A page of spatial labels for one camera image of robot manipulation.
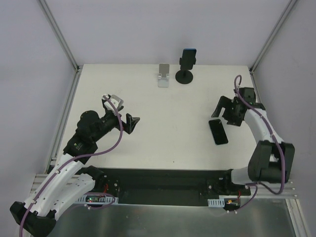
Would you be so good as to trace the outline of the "black round-base phone stand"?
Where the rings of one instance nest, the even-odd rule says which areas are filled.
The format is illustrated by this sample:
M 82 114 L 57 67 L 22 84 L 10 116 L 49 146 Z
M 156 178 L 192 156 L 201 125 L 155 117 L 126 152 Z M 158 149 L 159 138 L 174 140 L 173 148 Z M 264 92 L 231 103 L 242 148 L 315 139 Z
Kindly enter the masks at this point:
M 175 79 L 180 84 L 189 84 L 193 81 L 193 74 L 191 70 L 180 70 L 176 73 Z

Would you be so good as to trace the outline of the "blue-edged black smartphone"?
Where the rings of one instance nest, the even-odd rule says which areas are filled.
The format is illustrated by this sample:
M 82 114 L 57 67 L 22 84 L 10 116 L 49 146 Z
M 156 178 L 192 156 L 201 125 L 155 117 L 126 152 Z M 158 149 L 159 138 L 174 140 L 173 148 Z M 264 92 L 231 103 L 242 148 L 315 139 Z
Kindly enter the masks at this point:
M 183 54 L 181 58 L 181 70 L 191 70 L 196 64 L 196 53 L 195 48 L 185 48 L 183 49 Z

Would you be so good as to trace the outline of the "white folding phone stand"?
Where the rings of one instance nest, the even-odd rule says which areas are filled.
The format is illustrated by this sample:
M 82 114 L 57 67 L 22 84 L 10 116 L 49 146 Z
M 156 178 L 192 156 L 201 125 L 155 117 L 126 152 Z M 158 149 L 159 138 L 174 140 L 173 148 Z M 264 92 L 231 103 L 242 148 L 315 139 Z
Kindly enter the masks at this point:
M 158 66 L 158 87 L 169 87 L 169 71 L 170 65 L 167 63 L 161 63 Z

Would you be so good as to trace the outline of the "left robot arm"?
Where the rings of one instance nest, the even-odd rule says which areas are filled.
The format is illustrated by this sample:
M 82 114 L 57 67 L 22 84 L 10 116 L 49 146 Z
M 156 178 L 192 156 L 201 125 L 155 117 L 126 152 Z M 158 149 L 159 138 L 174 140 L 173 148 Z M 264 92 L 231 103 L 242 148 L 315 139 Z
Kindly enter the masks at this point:
M 27 231 L 34 237 L 46 237 L 54 229 L 57 220 L 81 196 L 89 191 L 99 192 L 104 188 L 104 173 L 89 166 L 69 187 L 67 182 L 89 160 L 96 156 L 97 141 L 112 129 L 130 134 L 140 118 L 126 114 L 126 122 L 120 115 L 106 110 L 100 118 L 95 111 L 86 111 L 80 116 L 76 132 L 68 141 L 59 162 L 36 191 L 25 201 L 16 201 L 10 212 L 20 226 L 19 235 Z

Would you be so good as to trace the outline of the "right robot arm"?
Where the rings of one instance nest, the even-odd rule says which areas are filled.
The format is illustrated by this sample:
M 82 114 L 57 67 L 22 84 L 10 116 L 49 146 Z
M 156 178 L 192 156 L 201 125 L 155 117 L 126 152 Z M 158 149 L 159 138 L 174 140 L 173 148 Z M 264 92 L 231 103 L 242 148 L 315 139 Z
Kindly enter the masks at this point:
M 240 185 L 262 185 L 272 194 L 280 195 L 290 176 L 294 145 L 286 143 L 276 133 L 268 120 L 266 108 L 256 101 L 253 88 L 242 87 L 234 92 L 233 99 L 220 97 L 211 116 L 213 119 L 222 116 L 228 125 L 233 126 L 241 126 L 245 122 L 256 147 L 246 167 L 227 170 L 222 189 L 226 194 L 233 195 Z

